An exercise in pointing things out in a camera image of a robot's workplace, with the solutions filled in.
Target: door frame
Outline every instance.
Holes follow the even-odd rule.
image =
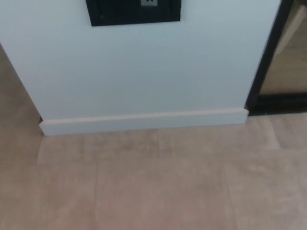
[[[307,111],[307,92],[260,95],[275,50],[282,36],[294,0],[282,0],[252,83],[245,108],[249,115],[299,113]]]

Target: wall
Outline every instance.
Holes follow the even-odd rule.
[[[181,22],[91,27],[85,0],[2,0],[0,42],[43,127],[58,125],[44,127],[49,134],[81,131],[64,123],[176,113],[209,113],[214,121],[171,126],[236,123],[246,117],[279,3],[183,0]],[[232,112],[242,116],[214,118]],[[82,131],[116,129],[83,124]]]

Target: beige tile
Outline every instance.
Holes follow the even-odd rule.
[[[0,167],[0,230],[36,230],[43,192],[35,166]]]
[[[269,116],[283,149],[307,147],[307,114]]]
[[[158,156],[156,130],[95,133],[84,136],[85,154],[99,160]]]
[[[93,230],[96,165],[44,165],[40,168],[45,193],[38,229]]]
[[[154,158],[102,161],[97,230],[235,230],[219,162]]]
[[[160,129],[162,155],[193,155],[278,149],[269,119],[250,117],[246,124]]]
[[[36,164],[41,138],[39,129],[0,131],[0,165]]]
[[[227,157],[238,230],[304,230],[297,161],[282,150]]]
[[[298,179],[300,183],[300,188],[302,192],[302,199],[300,205],[302,206],[303,212],[303,226],[306,229],[307,226],[307,149],[301,150],[297,156],[298,162]]]
[[[44,137],[38,154],[38,163],[91,162],[93,156],[83,151],[83,143],[83,135]]]

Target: baseboard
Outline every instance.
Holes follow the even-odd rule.
[[[120,115],[77,119],[44,120],[46,136],[121,131],[133,129],[241,124],[248,111],[243,108],[142,115]]]

